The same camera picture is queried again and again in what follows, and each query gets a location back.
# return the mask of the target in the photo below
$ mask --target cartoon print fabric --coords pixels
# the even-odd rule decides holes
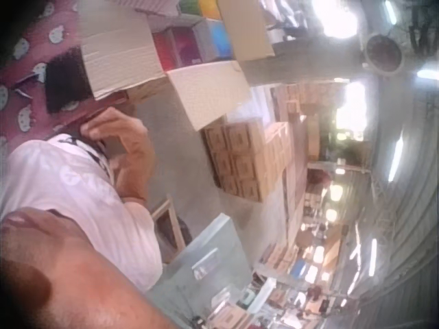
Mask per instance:
[[[47,112],[47,63],[80,44],[77,4],[78,0],[50,0],[17,42],[8,64],[0,70],[0,141],[8,145],[9,152],[25,141],[49,138],[91,112],[126,100],[125,93],[117,93],[101,101],[72,102],[57,114]],[[29,99],[12,87],[31,74],[37,74],[36,78],[20,87]]]

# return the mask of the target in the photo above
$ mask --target gray floor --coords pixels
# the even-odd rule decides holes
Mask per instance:
[[[227,195],[213,182],[212,168],[196,132],[174,91],[150,98],[137,107],[137,116],[150,131],[158,165],[149,190],[153,208],[170,194],[178,215],[197,236],[221,212],[231,216],[250,264],[269,243],[285,236],[282,182],[263,204]]]

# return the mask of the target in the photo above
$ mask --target hand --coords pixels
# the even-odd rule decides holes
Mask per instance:
[[[115,169],[116,191],[122,199],[146,201],[147,181],[154,170],[155,153],[142,121],[108,108],[81,126],[81,134],[92,141],[117,137],[127,154],[110,159]]]

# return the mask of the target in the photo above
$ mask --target white t-shirt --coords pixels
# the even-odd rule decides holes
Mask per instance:
[[[123,203],[111,180],[78,146],[56,138],[26,142],[8,157],[0,218],[22,207],[57,210],[72,218],[93,247],[145,292],[163,270],[154,222],[145,207]]]

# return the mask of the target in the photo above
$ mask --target red patterned fabric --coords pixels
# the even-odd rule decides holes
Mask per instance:
[[[51,0],[45,12],[24,33],[6,67],[0,71],[0,147],[12,151],[31,139],[46,139],[65,126],[111,104],[126,100],[117,93],[95,101],[87,99],[71,103],[58,114],[49,114],[45,98],[45,64],[52,58],[80,45],[78,33],[78,0]],[[20,90],[28,99],[11,90],[24,77],[38,73]]]

